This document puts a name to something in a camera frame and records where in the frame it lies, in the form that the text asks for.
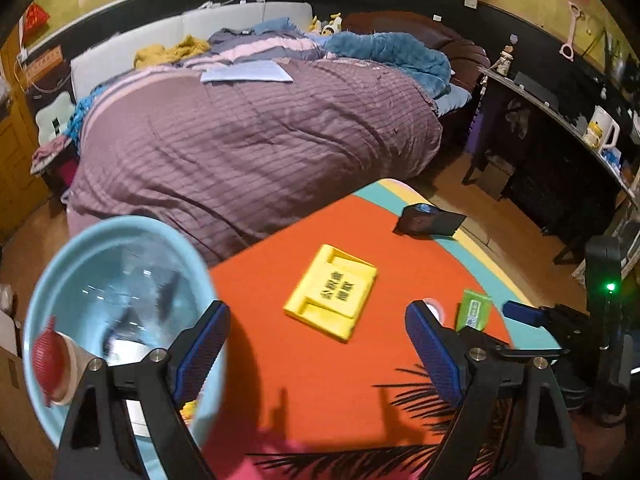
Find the yellow cloth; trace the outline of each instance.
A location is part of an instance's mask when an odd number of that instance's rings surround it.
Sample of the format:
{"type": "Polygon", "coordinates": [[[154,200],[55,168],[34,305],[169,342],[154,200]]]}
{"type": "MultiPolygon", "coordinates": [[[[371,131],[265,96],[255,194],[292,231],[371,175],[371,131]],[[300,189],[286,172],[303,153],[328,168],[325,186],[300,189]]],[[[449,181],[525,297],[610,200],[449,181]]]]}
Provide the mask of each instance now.
{"type": "Polygon", "coordinates": [[[160,65],[162,63],[175,63],[186,57],[204,54],[208,50],[209,43],[194,38],[189,34],[180,43],[171,48],[165,48],[158,44],[141,48],[136,52],[136,57],[133,60],[133,68],[144,68],[145,66],[160,65]]]}

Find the teal fuzzy blanket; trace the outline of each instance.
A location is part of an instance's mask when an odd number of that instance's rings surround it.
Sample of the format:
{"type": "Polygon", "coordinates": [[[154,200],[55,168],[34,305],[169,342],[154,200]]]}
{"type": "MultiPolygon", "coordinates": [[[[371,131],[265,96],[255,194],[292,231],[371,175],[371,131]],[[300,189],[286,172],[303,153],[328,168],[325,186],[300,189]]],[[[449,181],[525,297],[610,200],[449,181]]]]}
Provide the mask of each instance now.
{"type": "Polygon", "coordinates": [[[426,48],[406,32],[367,35],[340,32],[324,48],[341,57],[372,60],[397,68],[415,79],[433,99],[449,91],[451,65],[447,56],[426,48]]]}

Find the red lid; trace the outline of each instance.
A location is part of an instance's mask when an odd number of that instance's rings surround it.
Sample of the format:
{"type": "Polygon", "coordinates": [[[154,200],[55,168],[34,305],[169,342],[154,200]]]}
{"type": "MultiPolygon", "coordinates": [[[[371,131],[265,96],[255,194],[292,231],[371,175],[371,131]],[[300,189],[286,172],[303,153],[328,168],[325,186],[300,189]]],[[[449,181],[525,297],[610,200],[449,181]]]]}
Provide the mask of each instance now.
{"type": "Polygon", "coordinates": [[[51,396],[62,380],[65,367],[65,341],[54,329],[56,317],[49,316],[49,323],[38,336],[31,349],[31,364],[36,380],[42,388],[45,405],[51,403],[51,396]]]}

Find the metal screw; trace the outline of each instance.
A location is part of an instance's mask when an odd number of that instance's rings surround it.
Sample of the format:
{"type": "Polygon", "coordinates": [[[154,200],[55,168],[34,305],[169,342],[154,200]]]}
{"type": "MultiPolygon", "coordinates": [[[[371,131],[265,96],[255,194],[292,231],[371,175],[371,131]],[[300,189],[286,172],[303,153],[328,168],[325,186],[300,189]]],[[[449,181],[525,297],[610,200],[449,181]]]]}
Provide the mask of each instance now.
{"type": "Polygon", "coordinates": [[[538,369],[538,370],[544,370],[546,367],[549,366],[549,363],[546,361],[545,358],[543,357],[534,357],[533,358],[533,365],[538,369]]]}
{"type": "Polygon", "coordinates": [[[155,363],[159,363],[166,357],[166,350],[164,348],[156,348],[149,354],[149,359],[155,363]]]}
{"type": "Polygon", "coordinates": [[[469,357],[474,361],[484,361],[486,359],[486,352],[481,348],[472,348],[469,350],[469,357]]]}
{"type": "Polygon", "coordinates": [[[97,372],[100,368],[102,368],[102,359],[100,359],[99,357],[96,357],[94,359],[91,359],[89,361],[89,366],[88,366],[89,370],[91,370],[92,372],[97,372]]]}

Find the blue gripper pad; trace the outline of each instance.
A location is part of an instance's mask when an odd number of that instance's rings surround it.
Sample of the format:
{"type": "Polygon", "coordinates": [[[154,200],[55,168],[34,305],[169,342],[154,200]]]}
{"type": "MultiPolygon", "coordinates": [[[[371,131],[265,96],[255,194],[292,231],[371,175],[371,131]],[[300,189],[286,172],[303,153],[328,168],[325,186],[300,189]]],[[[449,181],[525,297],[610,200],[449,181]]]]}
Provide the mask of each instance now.
{"type": "Polygon", "coordinates": [[[502,306],[502,314],[504,317],[536,328],[540,327],[546,319],[546,313],[543,310],[517,301],[505,302],[502,306]]]}
{"type": "Polygon", "coordinates": [[[460,405],[470,379],[460,336],[443,328],[421,300],[406,308],[404,326],[438,396],[453,407],[460,405]]]}
{"type": "Polygon", "coordinates": [[[180,332],[170,346],[166,382],[179,409],[198,397],[226,341],[230,324],[229,307],[216,300],[198,322],[180,332]]]}

